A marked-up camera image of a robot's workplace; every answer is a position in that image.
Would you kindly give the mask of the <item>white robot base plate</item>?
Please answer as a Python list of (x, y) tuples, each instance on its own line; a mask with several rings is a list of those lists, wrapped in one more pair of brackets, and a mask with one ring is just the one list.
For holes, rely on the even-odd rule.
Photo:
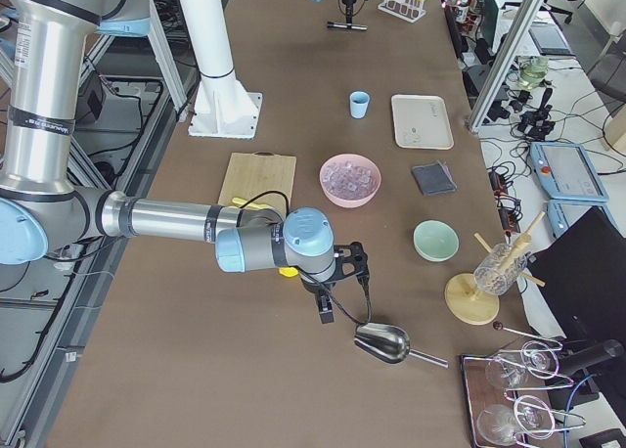
[(201, 78), (189, 135), (250, 140), (256, 134), (263, 95), (247, 92), (241, 82)]

